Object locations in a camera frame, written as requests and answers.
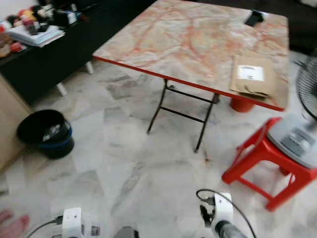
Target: wooden cabinet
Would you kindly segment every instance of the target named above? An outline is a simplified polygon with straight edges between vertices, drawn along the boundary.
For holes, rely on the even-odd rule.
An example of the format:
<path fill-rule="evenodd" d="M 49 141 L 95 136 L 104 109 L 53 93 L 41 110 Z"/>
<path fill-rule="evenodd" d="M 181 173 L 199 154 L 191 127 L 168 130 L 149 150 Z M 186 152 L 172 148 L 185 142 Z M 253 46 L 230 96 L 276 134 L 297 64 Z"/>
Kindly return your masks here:
<path fill-rule="evenodd" d="M 0 74 L 0 173 L 26 149 L 16 137 L 16 129 L 30 113 L 30 108 Z"/>

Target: red plastic stool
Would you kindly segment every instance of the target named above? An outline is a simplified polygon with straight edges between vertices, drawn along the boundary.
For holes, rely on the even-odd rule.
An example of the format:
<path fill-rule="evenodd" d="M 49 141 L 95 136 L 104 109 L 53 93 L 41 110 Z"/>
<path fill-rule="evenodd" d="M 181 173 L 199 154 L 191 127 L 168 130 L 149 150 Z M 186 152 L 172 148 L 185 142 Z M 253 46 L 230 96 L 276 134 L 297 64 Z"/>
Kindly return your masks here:
<path fill-rule="evenodd" d="M 225 183 L 231 184 L 236 180 L 240 181 L 266 197 L 268 199 L 266 209 L 269 211 L 274 211 L 317 177 L 317 168 L 308 169 L 298 164 L 281 152 L 266 137 L 269 129 L 279 120 L 281 118 L 269 119 L 254 135 L 238 147 L 232 166 L 222 175 L 222 180 Z M 242 152 L 251 145 L 254 145 L 254 147 L 242 155 Z M 263 191 L 259 186 L 242 178 L 246 171 L 262 160 L 271 161 L 279 165 L 280 171 L 284 175 L 292 174 L 288 186 L 275 197 Z"/>

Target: red table edge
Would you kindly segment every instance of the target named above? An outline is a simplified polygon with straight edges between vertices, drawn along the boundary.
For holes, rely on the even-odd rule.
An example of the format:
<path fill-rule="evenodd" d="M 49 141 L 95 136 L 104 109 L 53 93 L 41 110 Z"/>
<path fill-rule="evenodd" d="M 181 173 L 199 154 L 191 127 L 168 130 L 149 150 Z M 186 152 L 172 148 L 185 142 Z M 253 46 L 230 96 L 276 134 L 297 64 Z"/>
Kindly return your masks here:
<path fill-rule="evenodd" d="M 285 108 L 280 108 L 278 106 L 273 106 L 273 105 L 270 105 L 270 104 L 267 104 L 267 103 L 262 103 L 262 102 L 259 102 L 259 101 L 252 100 L 250 98 L 246 98 L 246 97 L 235 95 L 235 94 L 230 94 L 230 93 L 227 93 L 227 92 L 223 92 L 223 91 L 220 91 L 220 90 L 216 90 L 216 89 L 212 89 L 212 88 L 209 88 L 209 87 L 206 87 L 206 86 L 202 86 L 202 85 L 199 85 L 199 84 L 186 82 L 186 81 L 183 81 L 183 80 L 180 80 L 180 79 L 177 79 L 177 78 L 165 76 L 165 75 L 162 75 L 162 74 L 159 74 L 159 73 L 154 73 L 154 72 L 151 72 L 151 71 L 148 71 L 148 70 L 145 70 L 145 69 L 133 67 L 133 66 L 130 66 L 130 65 L 127 65 L 127 64 L 123 64 L 123 63 L 119 63 L 119 62 L 116 62 L 116 61 L 112 61 L 112 60 L 109 60 L 109 59 L 104 59 L 104 58 L 101 58 L 99 56 L 93 56 L 93 58 L 95 58 L 97 60 L 100 60 L 100 61 L 116 64 L 118 66 L 122 66 L 122 67 L 125 67 L 125 68 L 130 68 L 130 69 L 133 69 L 133 70 L 136 70 L 136 71 L 140 71 L 140 72 L 143 72 L 143 73 L 147 73 L 147 74 L 150 74 L 150 75 L 153 75 L 153 76 L 156 76 L 156 77 L 165 78 L 165 79 L 168 79 L 168 80 L 171 80 L 171 81 L 175 81 L 175 82 L 178 82 L 178 83 L 186 84 L 186 85 L 189 85 L 189 86 L 192 86 L 192 87 L 195 87 L 195 88 L 200 88 L 200 89 L 203 89 L 205 91 L 212 92 L 212 93 L 217 93 L 217 94 L 224 95 L 224 96 L 227 96 L 227 97 L 230 97 L 230 98 L 243 100 L 243 101 L 245 101 L 247 103 L 252 103 L 252 104 L 255 104 L 255 105 L 259 105 L 261 107 L 269 108 L 269 109 L 272 109 L 272 110 L 275 110 L 275 111 L 283 112 L 285 110 Z"/>

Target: black trash bin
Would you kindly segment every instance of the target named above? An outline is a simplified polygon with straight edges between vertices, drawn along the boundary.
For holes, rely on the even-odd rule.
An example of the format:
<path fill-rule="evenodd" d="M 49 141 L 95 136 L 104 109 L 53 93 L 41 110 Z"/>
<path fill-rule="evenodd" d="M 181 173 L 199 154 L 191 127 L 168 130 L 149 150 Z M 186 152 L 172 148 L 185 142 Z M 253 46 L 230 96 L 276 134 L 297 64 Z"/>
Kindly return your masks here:
<path fill-rule="evenodd" d="M 25 143 L 37 146 L 50 159 L 62 158 L 74 147 L 69 122 L 55 110 L 42 110 L 29 115 L 20 123 L 17 135 Z"/>

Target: hand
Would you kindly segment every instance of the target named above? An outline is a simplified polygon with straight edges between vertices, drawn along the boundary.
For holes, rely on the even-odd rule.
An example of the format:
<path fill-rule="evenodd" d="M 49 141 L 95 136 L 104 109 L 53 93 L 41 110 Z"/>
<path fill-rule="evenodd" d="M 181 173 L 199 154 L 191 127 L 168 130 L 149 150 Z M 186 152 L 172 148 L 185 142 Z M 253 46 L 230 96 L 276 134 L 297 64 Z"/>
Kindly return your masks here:
<path fill-rule="evenodd" d="M 0 212 L 0 238 L 18 238 L 26 230 L 30 223 L 30 218 L 28 215 L 24 215 L 12 222 L 6 227 L 2 227 L 1 223 L 5 220 L 10 219 L 13 213 L 9 210 L 4 210 Z"/>

